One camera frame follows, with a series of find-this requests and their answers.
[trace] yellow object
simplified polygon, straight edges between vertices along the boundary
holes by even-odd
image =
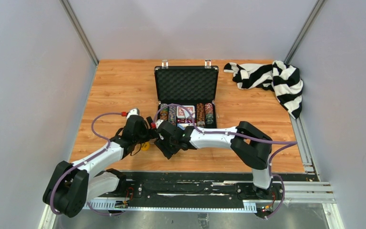
[[[146,151],[149,149],[149,146],[150,146],[149,142],[144,142],[141,146],[141,150]]]

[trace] metal floor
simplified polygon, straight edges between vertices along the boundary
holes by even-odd
[[[128,211],[103,217],[83,210],[74,218],[59,216],[55,229],[328,229],[322,204],[282,205],[268,221],[253,213]]]

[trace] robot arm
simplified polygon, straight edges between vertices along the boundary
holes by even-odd
[[[263,195],[267,194],[272,181],[269,171],[268,158],[272,152],[271,144],[251,141],[249,144],[243,138],[228,135],[228,132],[242,133],[259,139],[271,138],[248,122],[240,122],[238,126],[225,129],[204,129],[188,126],[184,130],[167,121],[157,120],[156,129],[160,138],[155,141],[156,146],[170,159],[180,149],[201,149],[205,147],[232,149],[242,161],[252,168],[254,190]],[[219,132],[224,134],[205,134]]]
[[[43,202],[50,204],[50,197],[55,184],[60,177],[75,165],[82,163],[78,168],[74,168],[64,180],[62,180],[54,193],[54,208],[68,217],[76,216],[85,205],[91,200],[106,192],[113,192],[120,188],[120,182],[125,181],[125,176],[117,170],[108,169],[98,175],[107,166],[122,160],[129,155],[137,144],[144,143],[153,138],[150,134],[145,120],[139,116],[138,109],[132,109],[127,114],[127,122],[121,135],[116,134],[110,139],[110,145],[106,149],[103,146],[96,152],[73,163],[60,162],[49,181],[43,195]]]

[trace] gray wall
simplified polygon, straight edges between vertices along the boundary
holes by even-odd
[[[328,0],[291,64],[320,173],[345,227],[366,228],[366,1]]]
[[[0,229],[35,229],[95,66],[58,0],[0,0]]]
[[[70,0],[99,59],[283,60],[316,0]]]

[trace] foam lining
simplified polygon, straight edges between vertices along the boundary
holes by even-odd
[[[171,66],[155,68],[158,100],[163,103],[211,102],[215,99],[218,67]]]

